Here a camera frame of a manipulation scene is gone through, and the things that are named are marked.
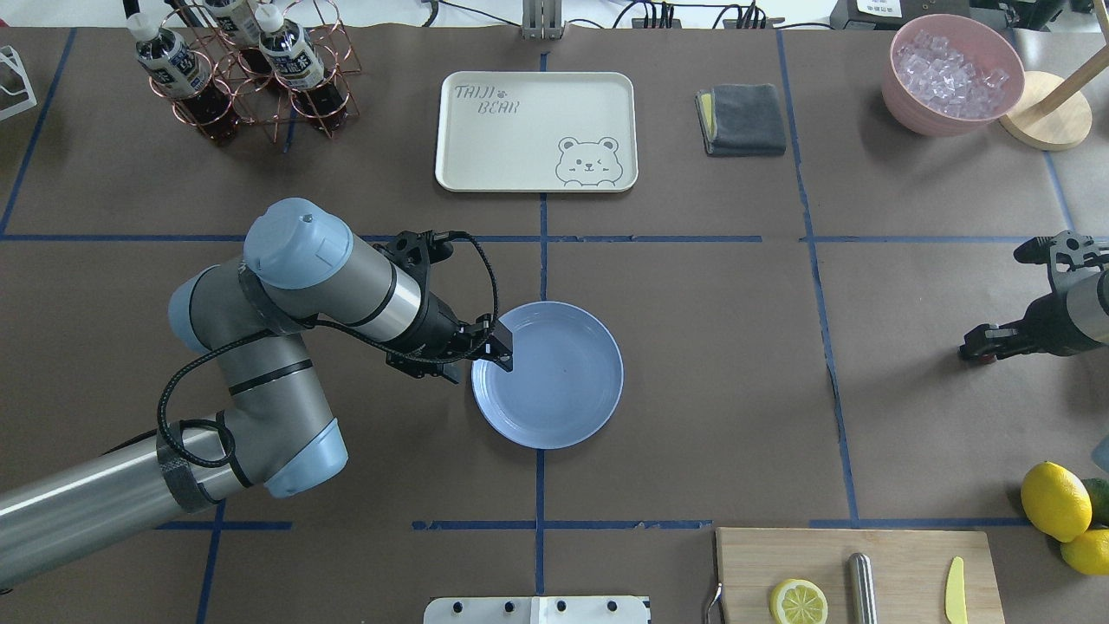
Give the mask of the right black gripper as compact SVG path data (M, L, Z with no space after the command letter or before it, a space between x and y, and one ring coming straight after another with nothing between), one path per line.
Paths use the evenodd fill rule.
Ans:
M996 352L995 333L998 325L981 324L966 333L958 348L958 358L968 364L993 364L997 358L1018 354L1049 352L1071 356L1079 352L1079 333L1070 320L1066 301L1058 295L1045 295L1031 301L1021 320L1003 324L1003 330L1014 330Z

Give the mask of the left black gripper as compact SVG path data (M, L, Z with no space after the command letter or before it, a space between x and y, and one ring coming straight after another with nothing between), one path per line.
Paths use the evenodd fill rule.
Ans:
M462 323L434 295L413 327L386 347L391 349L386 364L417 379L431 376L458 383L461 374L455 362L460 359L485 360L503 372L513 371L513 335L502 321L488 313L475 323Z

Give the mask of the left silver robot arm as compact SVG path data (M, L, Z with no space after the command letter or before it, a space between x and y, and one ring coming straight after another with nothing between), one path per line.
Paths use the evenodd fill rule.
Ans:
M3 589L251 485L285 498L340 473L340 426L302 340L312 328L372 345L416 379L458 382L460 360L511 371L496 311L464 323L429 287L456 241L472 236L404 231L372 245L309 200L273 203L237 259L173 293L172 330L199 358L159 396L154 430L3 495Z

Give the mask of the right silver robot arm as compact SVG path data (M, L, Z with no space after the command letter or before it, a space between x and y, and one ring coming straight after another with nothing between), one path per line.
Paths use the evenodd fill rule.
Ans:
M971 328L963 337L958 356L975 364L1038 352L1068 358L1103 348L1106 340L1106 272L1099 272L1082 277L1064 291L1032 300L1017 321L985 323Z

